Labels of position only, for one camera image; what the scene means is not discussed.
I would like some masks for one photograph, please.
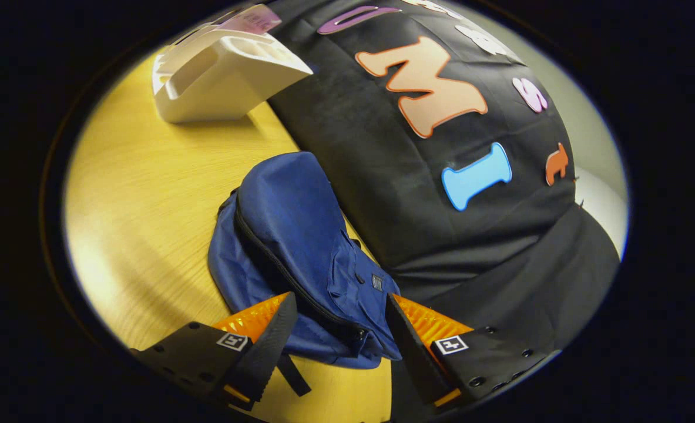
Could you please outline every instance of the pink card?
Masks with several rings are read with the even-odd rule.
[[[265,5],[256,5],[232,16],[228,21],[219,25],[219,28],[261,35],[281,23],[282,19],[270,8]]]

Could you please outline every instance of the backpack zipper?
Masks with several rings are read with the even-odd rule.
[[[240,230],[243,231],[245,234],[246,238],[250,239],[254,244],[256,244],[256,247],[258,247],[265,255],[266,257],[271,260],[272,263],[277,267],[277,270],[280,271],[282,276],[285,277],[285,279],[288,281],[290,286],[293,287],[293,289],[298,292],[298,294],[306,300],[306,302],[311,305],[315,310],[320,313],[323,317],[326,319],[329,319],[330,321],[341,324],[347,327],[351,327],[355,329],[355,337],[356,339],[361,339],[363,338],[363,335],[365,334],[365,329],[363,327],[359,326],[358,324],[353,323],[352,321],[349,321],[348,319],[340,318],[340,316],[334,315],[331,311],[327,310],[323,305],[318,304],[317,300],[313,299],[313,297],[308,294],[308,292],[303,289],[300,284],[298,284],[298,281],[296,281],[295,278],[293,278],[293,275],[290,274],[290,271],[287,270],[285,265],[280,262],[280,259],[277,258],[277,256],[274,255],[273,252],[269,249],[269,247],[265,246],[264,243],[262,243],[261,239],[258,239],[258,236],[256,236],[255,233],[253,233],[253,230],[246,224],[245,220],[243,220],[243,215],[240,211],[240,202],[235,199],[235,217],[234,217],[235,222],[237,223],[238,227]]]

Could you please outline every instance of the purple letter u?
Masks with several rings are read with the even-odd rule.
[[[389,14],[392,12],[399,12],[399,9],[395,8],[378,8],[377,6],[361,6],[359,8],[356,8],[352,11],[349,11],[344,14],[340,14],[340,16],[335,17],[331,21],[326,22],[325,24],[321,25],[320,28],[318,28],[318,33],[321,35],[325,34],[334,34],[334,32],[339,32],[343,29],[347,29],[353,25],[360,24],[360,22],[366,21],[367,19],[371,19],[374,16],[379,16],[383,14]]]

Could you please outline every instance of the card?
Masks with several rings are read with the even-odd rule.
[[[212,21],[204,22],[191,31],[186,32],[185,35],[179,37],[175,42],[172,43],[172,45],[180,45],[180,43],[183,43],[184,41],[191,41],[192,39],[198,38],[200,35],[205,34],[208,31],[217,29],[223,22],[229,21],[229,19],[231,19],[233,16],[239,14],[241,11],[246,11],[253,6],[253,3],[245,2],[232,10],[221,13],[218,16],[214,16],[211,18]]]
[[[261,35],[282,23],[277,14],[265,5],[256,5],[232,16],[219,25],[219,29],[251,32]]]

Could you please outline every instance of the foam letter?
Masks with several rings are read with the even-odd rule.
[[[491,152],[460,170],[446,168],[441,171],[441,183],[446,196],[458,211],[468,207],[468,200],[497,182],[508,184],[512,168],[506,152],[498,142],[491,144]]]
[[[517,88],[517,91],[519,91],[522,99],[533,109],[533,112],[541,113],[545,108],[548,108],[546,98],[543,97],[543,94],[540,93],[540,89],[538,89],[534,83],[525,78],[512,78],[512,83],[514,84],[514,88]]]
[[[554,175],[559,173],[561,177],[567,176],[567,165],[569,156],[564,150],[564,146],[559,142],[559,150],[553,152],[546,159],[546,184],[550,187],[554,183]]]
[[[390,67],[403,64],[388,81],[389,91],[429,93],[416,99],[401,97],[398,101],[407,123],[424,139],[447,120],[469,112],[483,115],[488,111],[486,100],[473,84],[438,77],[450,58],[443,46],[426,37],[419,37],[414,45],[355,54],[355,60],[376,77],[385,76]]]
[[[326,22],[318,28],[318,33],[321,35],[334,34],[334,32],[339,32],[343,29],[348,29],[351,26],[360,24],[360,22],[367,21],[374,16],[379,16],[383,14],[390,14],[392,12],[398,12],[399,9],[395,8],[377,8],[376,6],[361,6],[359,8],[353,9],[340,16],[335,17],[331,21]]]
[[[465,37],[473,40],[473,43],[476,43],[476,45],[482,48],[482,50],[485,50],[490,54],[503,54],[506,56],[506,50],[503,48],[503,46],[500,46],[499,43],[491,40],[489,37],[482,34],[482,32],[477,32],[474,29],[470,29],[467,26],[462,25],[455,25],[454,27],[457,28],[457,31],[462,32]]]

